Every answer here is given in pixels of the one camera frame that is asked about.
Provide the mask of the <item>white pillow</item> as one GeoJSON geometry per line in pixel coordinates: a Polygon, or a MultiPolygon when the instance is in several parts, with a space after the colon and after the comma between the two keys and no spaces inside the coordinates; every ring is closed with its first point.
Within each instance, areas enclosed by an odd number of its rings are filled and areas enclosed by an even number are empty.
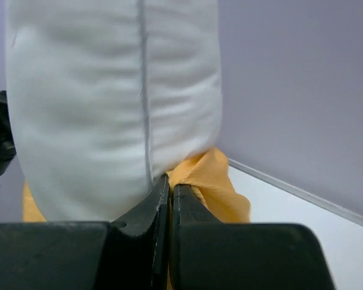
{"type": "Polygon", "coordinates": [[[48,221],[113,221],[221,123],[217,1],[8,1],[16,150],[48,221]]]}

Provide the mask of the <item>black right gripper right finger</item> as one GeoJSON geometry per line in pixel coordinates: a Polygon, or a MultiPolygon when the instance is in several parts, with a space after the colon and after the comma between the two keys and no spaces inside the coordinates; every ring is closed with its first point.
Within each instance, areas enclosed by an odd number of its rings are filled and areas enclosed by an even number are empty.
{"type": "Polygon", "coordinates": [[[300,224],[225,224],[188,185],[174,189],[174,289],[329,290],[335,284],[319,240],[300,224]]]}

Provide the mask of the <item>yellow printed pillowcase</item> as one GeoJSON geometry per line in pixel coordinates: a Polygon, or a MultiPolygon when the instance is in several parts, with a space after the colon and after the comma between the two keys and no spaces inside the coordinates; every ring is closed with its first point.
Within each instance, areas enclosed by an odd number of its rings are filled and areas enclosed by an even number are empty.
{"type": "Polygon", "coordinates": [[[250,202],[216,148],[161,173],[117,216],[101,218],[105,237],[93,289],[229,289],[245,279],[226,266],[250,221],[250,202]]]}

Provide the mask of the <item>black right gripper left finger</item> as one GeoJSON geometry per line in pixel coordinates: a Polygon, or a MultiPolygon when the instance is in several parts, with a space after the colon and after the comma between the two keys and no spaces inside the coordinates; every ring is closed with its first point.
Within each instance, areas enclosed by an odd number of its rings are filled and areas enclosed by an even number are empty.
{"type": "Polygon", "coordinates": [[[169,192],[112,222],[0,224],[0,289],[166,289],[169,192]]]}

